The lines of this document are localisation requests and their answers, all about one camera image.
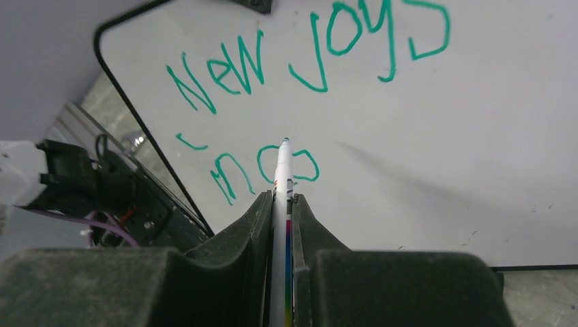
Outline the white marker pen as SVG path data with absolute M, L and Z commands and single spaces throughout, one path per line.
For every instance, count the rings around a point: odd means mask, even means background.
M 269 326 L 292 325 L 292 177 L 290 140 L 284 138 L 278 148 L 272 203 Z

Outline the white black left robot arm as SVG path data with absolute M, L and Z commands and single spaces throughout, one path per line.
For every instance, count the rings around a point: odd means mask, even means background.
M 82 219 L 94 212 L 147 214 L 176 204 L 143 168 L 117 163 L 106 142 L 98 141 L 96 151 L 93 160 L 86 149 L 53 140 L 1 142 L 1 217 L 14 207 Z

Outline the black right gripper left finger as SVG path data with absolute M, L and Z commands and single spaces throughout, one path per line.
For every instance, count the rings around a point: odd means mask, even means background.
M 1 265 L 2 326 L 261 326 L 272 195 L 187 252 L 27 249 Z

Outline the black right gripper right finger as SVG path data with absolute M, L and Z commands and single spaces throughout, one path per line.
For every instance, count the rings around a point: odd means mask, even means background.
M 354 251 L 292 203 L 296 326 L 512 326 L 494 271 L 474 255 Z

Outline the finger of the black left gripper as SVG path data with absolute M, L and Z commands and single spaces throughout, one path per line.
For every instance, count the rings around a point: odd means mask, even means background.
M 273 7 L 273 0 L 232 0 L 232 2 L 260 14 L 270 14 Z

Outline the white whiteboard black frame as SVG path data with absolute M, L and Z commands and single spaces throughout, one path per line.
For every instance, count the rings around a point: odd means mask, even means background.
M 576 1 L 154 1 L 94 49 L 214 232 L 287 138 L 352 249 L 577 263 Z

